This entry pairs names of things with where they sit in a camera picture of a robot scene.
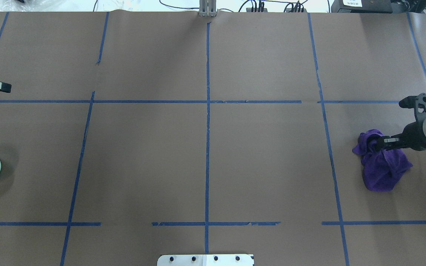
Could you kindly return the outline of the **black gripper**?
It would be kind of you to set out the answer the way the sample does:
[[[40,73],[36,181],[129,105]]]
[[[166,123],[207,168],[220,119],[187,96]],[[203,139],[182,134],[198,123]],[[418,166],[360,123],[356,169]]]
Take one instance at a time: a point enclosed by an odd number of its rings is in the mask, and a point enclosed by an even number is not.
[[[426,93],[407,96],[399,101],[401,108],[412,108],[415,121],[405,126],[401,135],[385,135],[376,139],[374,150],[397,150],[410,148],[426,150]]]

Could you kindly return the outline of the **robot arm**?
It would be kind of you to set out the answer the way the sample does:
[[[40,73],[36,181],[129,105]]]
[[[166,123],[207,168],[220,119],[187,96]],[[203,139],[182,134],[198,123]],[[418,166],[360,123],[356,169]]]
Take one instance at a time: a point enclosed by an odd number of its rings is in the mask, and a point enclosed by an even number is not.
[[[376,150],[426,150],[426,93],[407,96],[399,101],[400,108],[411,108],[415,121],[405,126],[402,133],[377,138]]]

